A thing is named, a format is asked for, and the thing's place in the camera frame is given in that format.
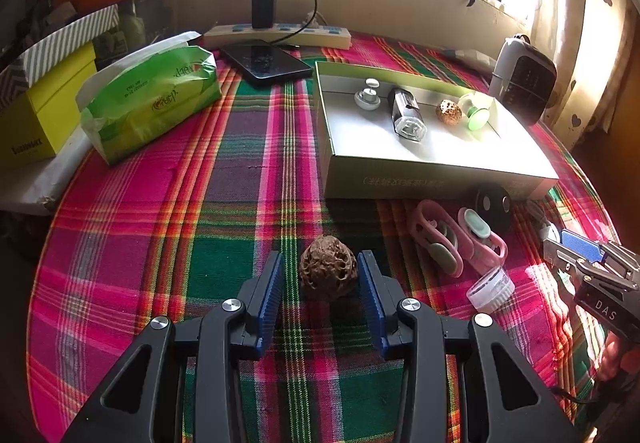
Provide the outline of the person's right hand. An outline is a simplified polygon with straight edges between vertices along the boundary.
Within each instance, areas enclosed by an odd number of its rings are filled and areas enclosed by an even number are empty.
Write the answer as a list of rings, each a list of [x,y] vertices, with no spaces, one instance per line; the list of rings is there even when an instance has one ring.
[[[597,377],[600,381],[613,379],[619,371],[638,373],[640,348],[620,339],[615,333],[608,333],[599,359]]]

